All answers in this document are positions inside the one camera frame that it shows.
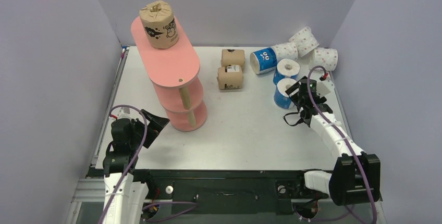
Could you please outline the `pink three-tier shelf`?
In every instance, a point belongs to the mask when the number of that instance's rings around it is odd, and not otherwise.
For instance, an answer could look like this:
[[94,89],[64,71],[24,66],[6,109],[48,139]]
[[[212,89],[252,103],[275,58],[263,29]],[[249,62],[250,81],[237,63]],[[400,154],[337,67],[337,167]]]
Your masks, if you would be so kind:
[[198,78],[200,59],[182,26],[177,23],[178,42],[168,49],[155,49],[139,17],[131,33],[146,72],[171,125],[179,131],[193,131],[207,119],[204,89]]

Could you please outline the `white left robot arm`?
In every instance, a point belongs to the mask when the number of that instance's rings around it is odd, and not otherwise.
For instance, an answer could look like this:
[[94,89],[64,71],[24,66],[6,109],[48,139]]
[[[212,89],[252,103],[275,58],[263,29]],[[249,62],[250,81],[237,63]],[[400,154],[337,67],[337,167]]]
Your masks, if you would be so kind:
[[144,109],[139,113],[142,118],[133,119],[123,107],[110,124],[112,141],[103,160],[105,195],[99,223],[139,223],[145,198],[155,193],[154,181],[135,181],[134,171],[141,149],[150,147],[169,119]]

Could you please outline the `brown paper roll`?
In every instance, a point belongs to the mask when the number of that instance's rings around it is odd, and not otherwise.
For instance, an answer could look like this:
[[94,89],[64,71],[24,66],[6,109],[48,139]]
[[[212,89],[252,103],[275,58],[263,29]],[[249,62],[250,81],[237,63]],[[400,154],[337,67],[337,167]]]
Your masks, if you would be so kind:
[[173,9],[167,2],[152,2],[139,10],[139,16],[153,48],[168,49],[179,40]]

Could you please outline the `white dotted roll left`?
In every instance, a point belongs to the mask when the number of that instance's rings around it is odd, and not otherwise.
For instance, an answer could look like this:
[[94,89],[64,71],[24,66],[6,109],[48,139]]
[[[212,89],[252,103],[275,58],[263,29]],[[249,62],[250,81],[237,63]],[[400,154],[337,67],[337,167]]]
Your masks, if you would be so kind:
[[271,46],[271,48],[275,52],[277,61],[281,61],[282,59],[298,59],[298,49],[294,42],[276,44]]

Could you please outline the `brown wrapped roll front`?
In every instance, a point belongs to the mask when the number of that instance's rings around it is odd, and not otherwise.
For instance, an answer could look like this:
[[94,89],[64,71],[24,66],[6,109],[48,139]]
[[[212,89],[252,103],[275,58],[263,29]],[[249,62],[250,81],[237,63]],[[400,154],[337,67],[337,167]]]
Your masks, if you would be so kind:
[[218,88],[232,90],[243,88],[243,71],[239,65],[219,67],[217,71]]

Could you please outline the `white dotted roll right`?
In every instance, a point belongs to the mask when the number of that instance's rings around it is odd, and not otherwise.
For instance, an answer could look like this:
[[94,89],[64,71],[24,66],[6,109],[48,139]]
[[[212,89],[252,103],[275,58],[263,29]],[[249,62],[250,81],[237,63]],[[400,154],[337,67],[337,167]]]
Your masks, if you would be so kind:
[[309,69],[322,66],[326,71],[334,71],[338,63],[338,51],[333,48],[317,47],[313,50],[309,61]]

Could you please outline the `blue roll lying sideways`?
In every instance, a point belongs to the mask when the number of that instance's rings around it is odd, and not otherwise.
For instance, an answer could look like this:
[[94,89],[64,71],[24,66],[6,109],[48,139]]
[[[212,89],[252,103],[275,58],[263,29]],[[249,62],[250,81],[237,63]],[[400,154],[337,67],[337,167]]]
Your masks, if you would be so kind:
[[250,54],[250,65],[255,74],[265,74],[275,70],[278,60],[275,51],[265,48]]

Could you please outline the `blue roll front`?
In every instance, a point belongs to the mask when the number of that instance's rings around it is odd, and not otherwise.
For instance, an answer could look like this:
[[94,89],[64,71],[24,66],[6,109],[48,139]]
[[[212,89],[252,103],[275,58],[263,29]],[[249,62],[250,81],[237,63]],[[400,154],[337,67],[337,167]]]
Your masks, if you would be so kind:
[[278,107],[282,109],[293,108],[294,104],[291,101],[289,95],[286,93],[286,90],[293,86],[295,83],[296,80],[292,78],[283,78],[278,81],[274,94],[274,102]]

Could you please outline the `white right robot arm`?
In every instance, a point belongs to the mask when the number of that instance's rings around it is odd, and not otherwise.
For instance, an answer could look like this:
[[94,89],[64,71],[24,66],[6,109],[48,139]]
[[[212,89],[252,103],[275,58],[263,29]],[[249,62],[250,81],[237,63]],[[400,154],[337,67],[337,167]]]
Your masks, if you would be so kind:
[[332,172],[310,170],[294,182],[295,192],[308,196],[314,190],[338,205],[377,202],[380,199],[380,159],[358,147],[340,126],[318,82],[302,77],[283,91],[297,108],[300,119],[322,139],[336,162]]

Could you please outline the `white dotted roll top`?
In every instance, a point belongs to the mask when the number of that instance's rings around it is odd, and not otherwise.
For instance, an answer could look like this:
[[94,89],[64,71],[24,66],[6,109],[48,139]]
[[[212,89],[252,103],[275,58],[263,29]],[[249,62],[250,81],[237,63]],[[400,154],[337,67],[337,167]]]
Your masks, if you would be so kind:
[[302,58],[307,55],[309,52],[314,50],[319,46],[318,40],[312,33],[310,27],[304,27],[296,34],[294,34],[289,42],[293,43],[298,51],[298,57]]

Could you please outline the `blue wrapped roll middle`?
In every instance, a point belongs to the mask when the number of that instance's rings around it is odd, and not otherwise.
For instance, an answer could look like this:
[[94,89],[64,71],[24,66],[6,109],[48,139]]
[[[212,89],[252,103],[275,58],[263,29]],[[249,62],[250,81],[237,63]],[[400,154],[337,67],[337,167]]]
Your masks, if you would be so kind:
[[278,62],[274,76],[273,83],[276,85],[281,79],[291,78],[296,79],[300,72],[300,65],[298,62],[285,58]]

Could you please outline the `blue roll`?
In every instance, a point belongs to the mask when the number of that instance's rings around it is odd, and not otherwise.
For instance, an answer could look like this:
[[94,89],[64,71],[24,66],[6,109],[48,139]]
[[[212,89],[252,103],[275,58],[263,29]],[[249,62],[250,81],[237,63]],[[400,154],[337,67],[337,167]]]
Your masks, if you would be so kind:
[[286,93],[286,90],[293,86],[295,83],[296,80],[292,78],[283,78],[278,81],[274,94],[274,102],[278,107],[282,109],[293,108],[294,104],[291,101],[289,95]]
[[291,78],[296,79],[300,72],[300,65],[298,62],[285,58],[278,62],[274,76],[273,83],[276,85],[281,79]]

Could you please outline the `brown wrapped roll rear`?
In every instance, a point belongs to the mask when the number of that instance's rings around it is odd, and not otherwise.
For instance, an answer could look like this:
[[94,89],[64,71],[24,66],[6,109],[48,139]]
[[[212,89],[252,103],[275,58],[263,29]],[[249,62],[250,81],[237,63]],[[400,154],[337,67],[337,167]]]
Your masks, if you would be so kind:
[[244,70],[245,51],[242,49],[223,49],[220,64],[222,67],[239,65]]

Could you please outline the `white dotted roll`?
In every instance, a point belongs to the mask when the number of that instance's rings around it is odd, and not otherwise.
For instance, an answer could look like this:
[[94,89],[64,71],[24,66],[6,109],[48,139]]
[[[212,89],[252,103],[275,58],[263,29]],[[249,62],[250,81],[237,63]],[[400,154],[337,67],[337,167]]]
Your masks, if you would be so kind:
[[271,48],[275,52],[277,61],[281,61],[282,59],[298,59],[298,49],[294,42],[276,44],[271,46]]
[[309,61],[309,69],[322,66],[326,71],[334,71],[338,63],[338,51],[333,48],[317,47],[313,50]]
[[309,52],[314,50],[319,46],[318,40],[312,33],[310,27],[304,27],[296,34],[294,34],[289,42],[293,43],[298,51],[298,57],[302,58],[307,55]]

